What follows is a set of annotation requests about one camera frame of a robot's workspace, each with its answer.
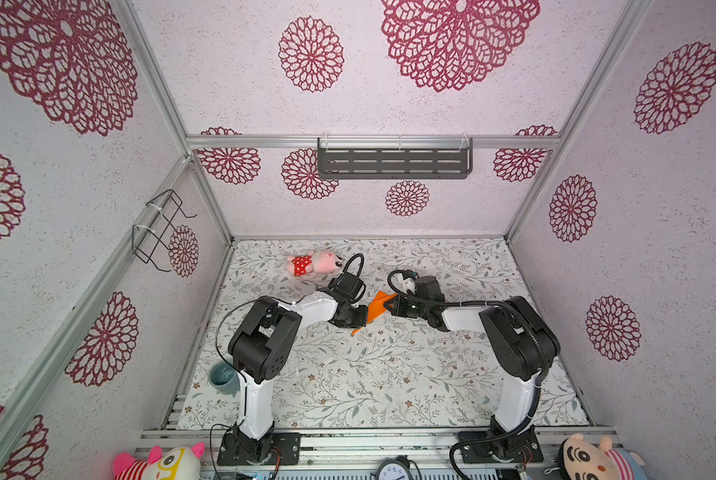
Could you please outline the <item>orange square paper sheet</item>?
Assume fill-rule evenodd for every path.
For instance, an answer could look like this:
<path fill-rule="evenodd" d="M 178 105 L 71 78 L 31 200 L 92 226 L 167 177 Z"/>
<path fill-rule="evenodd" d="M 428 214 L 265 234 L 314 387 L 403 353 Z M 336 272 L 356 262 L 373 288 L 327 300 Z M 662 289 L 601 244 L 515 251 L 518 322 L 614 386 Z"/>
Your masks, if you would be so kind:
<path fill-rule="evenodd" d="M 368 305 L 358 305 L 358 314 L 360 323 L 357 328 L 351 333 L 355 336 L 361 329 L 370 325 L 374 320 L 380 316 L 388 313 L 389 310 L 385 306 L 388 301 L 394 300 L 397 297 L 396 294 L 388 294 L 384 291 L 379 291 L 374 299 Z"/>

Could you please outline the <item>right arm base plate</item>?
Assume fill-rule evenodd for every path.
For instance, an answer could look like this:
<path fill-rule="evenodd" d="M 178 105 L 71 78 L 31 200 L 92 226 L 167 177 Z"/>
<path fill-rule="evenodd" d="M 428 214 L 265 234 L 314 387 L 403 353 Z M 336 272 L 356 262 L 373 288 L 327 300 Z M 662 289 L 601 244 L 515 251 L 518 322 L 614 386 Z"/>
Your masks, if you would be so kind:
<path fill-rule="evenodd" d="M 460 432 L 458 440 L 465 442 L 462 455 L 466 464 L 476 463 L 541 463 L 544 454 L 536 434 L 531 426 L 521 434 L 494 441 L 491 431 Z"/>

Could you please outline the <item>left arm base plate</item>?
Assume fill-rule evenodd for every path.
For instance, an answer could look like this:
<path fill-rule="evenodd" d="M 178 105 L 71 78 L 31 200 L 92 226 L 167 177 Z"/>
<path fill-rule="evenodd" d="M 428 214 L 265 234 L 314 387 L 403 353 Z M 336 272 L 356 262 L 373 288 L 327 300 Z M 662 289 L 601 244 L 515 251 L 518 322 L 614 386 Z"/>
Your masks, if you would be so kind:
<path fill-rule="evenodd" d="M 290 466 L 299 463 L 302 435 L 269 432 L 260 440 L 247 437 L 238 429 L 224 434 L 217 464 L 219 466 Z"/>

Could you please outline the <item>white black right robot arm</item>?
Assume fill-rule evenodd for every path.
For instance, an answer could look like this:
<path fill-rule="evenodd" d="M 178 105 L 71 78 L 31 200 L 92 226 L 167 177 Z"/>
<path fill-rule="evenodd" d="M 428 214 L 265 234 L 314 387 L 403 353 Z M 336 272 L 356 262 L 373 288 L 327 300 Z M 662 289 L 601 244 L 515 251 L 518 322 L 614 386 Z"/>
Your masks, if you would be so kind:
<path fill-rule="evenodd" d="M 561 345 L 526 298 L 444 302 L 396 294 L 382 307 L 397 317 L 426 320 L 444 332 L 485 334 L 505 372 L 493 426 L 499 435 L 521 434 L 533 423 L 542 384 Z"/>

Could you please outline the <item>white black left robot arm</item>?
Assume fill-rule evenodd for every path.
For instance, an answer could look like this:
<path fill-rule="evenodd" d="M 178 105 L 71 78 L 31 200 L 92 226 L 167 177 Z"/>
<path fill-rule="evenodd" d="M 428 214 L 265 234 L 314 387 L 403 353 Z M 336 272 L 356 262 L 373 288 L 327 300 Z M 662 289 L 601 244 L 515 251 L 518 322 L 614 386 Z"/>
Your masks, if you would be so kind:
<path fill-rule="evenodd" d="M 272 430 L 274 379 L 284 369 L 300 329 L 329 323 L 355 330 L 368 324 L 368 316 L 367 305 L 351 304 L 326 291 L 294 303 L 257 299 L 228 346 L 243 389 L 238 414 L 243 435 L 258 441 Z"/>

